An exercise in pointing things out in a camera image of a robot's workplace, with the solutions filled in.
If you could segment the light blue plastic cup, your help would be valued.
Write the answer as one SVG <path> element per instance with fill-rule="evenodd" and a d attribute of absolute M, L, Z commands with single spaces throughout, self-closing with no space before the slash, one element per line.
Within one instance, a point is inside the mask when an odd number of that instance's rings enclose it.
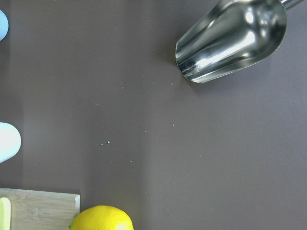
<path fill-rule="evenodd" d="M 6 14 L 0 10 L 0 41 L 2 41 L 9 30 L 9 21 Z"/>

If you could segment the yellow plastic knife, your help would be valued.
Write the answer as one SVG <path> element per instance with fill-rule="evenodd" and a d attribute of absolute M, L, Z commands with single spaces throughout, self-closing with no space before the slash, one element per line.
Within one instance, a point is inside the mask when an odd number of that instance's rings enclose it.
<path fill-rule="evenodd" d="M 11 202 L 6 197 L 0 198 L 0 230 L 10 230 Z"/>

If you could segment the whole yellow lemon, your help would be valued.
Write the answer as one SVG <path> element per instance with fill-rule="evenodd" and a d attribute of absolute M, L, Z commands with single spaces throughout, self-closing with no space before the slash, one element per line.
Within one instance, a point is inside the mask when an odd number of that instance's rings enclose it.
<path fill-rule="evenodd" d="M 94 206 L 77 215 L 70 230 L 133 230 L 129 215 L 112 206 Z"/>

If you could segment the shiny metal scoop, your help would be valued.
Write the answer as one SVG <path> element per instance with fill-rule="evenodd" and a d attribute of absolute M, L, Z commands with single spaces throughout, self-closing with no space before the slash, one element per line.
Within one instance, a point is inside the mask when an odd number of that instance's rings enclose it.
<path fill-rule="evenodd" d="M 298 0 L 222 0 L 176 43 L 184 78 L 195 83 L 223 77 L 269 57 L 281 45 L 287 10 Z"/>

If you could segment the bamboo cutting board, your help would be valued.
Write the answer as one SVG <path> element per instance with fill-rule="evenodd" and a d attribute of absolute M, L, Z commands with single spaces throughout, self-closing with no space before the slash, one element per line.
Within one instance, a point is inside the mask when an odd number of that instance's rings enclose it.
<path fill-rule="evenodd" d="M 11 230 L 68 230 L 80 213 L 80 195 L 1 188 L 11 203 Z"/>

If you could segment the pale yellow plastic cup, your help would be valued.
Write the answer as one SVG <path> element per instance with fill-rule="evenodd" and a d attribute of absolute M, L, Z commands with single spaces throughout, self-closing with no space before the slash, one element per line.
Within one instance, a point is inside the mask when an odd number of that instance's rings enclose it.
<path fill-rule="evenodd" d="M 21 135 L 16 127 L 9 123 L 0 123 L 0 162 L 4 162 L 19 151 Z"/>

